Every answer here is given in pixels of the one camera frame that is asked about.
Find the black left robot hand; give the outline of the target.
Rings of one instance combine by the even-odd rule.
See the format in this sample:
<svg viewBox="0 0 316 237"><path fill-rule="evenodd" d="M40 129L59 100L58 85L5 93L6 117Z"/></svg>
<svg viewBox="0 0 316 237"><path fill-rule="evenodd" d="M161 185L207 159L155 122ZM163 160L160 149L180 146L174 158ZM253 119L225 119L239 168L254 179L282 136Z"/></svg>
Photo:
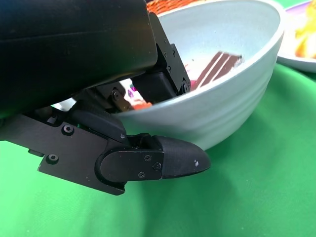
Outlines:
<svg viewBox="0 0 316 237"><path fill-rule="evenodd" d="M0 138L42 158L39 171L121 195L129 181L210 168L190 142L127 135L120 81L151 103L191 83L176 46L143 0L3 0Z"/></svg>

